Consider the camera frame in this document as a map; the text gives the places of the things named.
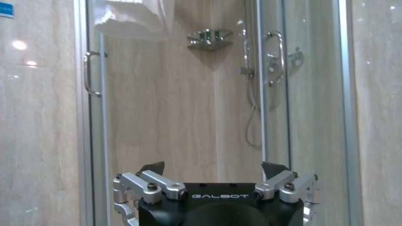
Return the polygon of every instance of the blue sign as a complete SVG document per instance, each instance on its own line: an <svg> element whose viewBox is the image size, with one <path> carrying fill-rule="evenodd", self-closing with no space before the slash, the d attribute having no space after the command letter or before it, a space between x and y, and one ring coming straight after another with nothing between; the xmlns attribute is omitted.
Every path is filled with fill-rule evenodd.
<svg viewBox="0 0 402 226"><path fill-rule="evenodd" d="M0 2L0 16L13 18L13 5Z"/></svg>

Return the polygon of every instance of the glass shower door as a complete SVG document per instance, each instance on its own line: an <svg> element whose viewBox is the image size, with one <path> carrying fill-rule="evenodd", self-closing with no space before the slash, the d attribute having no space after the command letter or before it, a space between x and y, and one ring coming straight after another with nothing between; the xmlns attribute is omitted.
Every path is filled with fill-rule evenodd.
<svg viewBox="0 0 402 226"><path fill-rule="evenodd" d="M105 123L105 58L102 34L93 26L93 4L94 1L86 0L80 3L82 21L82 83L84 100L86 106L88 126L86 135L89 136L88 147L85 147L85 205L92 216L86 217L86 224L96 226L109 225L109 180L106 173L106 123Z"/></svg>
<svg viewBox="0 0 402 226"><path fill-rule="evenodd" d="M260 88L269 162L316 173L321 206L315 224L348 225L337 1L260 1ZM284 37L281 69L276 38ZM269 81L280 76L276 84Z"/></svg>

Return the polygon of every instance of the white towel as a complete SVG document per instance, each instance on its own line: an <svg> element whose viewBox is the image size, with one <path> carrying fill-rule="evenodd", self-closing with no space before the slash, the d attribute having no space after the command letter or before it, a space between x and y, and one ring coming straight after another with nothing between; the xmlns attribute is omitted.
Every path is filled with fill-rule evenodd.
<svg viewBox="0 0 402 226"><path fill-rule="evenodd" d="M165 40L173 13L175 0L94 0L94 28L120 38Z"/></svg>

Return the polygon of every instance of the silver bracket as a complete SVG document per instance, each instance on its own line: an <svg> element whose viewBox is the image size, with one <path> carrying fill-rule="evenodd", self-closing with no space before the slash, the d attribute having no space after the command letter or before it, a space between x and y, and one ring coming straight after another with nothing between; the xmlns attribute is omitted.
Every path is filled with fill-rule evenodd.
<svg viewBox="0 0 402 226"><path fill-rule="evenodd" d="M165 197L172 200L183 200L187 196L187 189L181 182L171 181L153 171L145 170L140 173L140 178L160 186Z"/></svg>
<svg viewBox="0 0 402 226"><path fill-rule="evenodd" d="M253 196L259 200L269 200L275 196L275 192L283 184L289 183L295 179L295 173L284 170L261 184L255 184Z"/></svg>
<svg viewBox="0 0 402 226"><path fill-rule="evenodd" d="M311 224L316 213L319 198L319 180L316 175L299 177L293 182L287 183L279 189L279 199L287 203L295 203L299 199L304 202L304 226Z"/></svg>
<svg viewBox="0 0 402 226"><path fill-rule="evenodd" d="M125 226L137 226L134 211L128 202L136 202L141 198L149 205L157 203L161 200L160 187L132 173L117 175L113 179L113 207L114 211L121 214Z"/></svg>

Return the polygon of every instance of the shower enclosure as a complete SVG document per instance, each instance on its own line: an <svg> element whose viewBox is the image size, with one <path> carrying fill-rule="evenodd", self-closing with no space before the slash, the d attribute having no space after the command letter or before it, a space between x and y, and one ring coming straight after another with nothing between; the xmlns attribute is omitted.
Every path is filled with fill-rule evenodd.
<svg viewBox="0 0 402 226"><path fill-rule="evenodd" d="M184 182L257 182L269 161L319 175L316 225L360 225L346 2L176 0L172 37L151 42L100 34L93 1L74 1L82 224L120 225L110 180L143 164L165 161L165 175ZM260 150L243 137L243 23L260 93L248 135ZM205 28L231 30L232 45L187 49L187 34Z"/></svg>

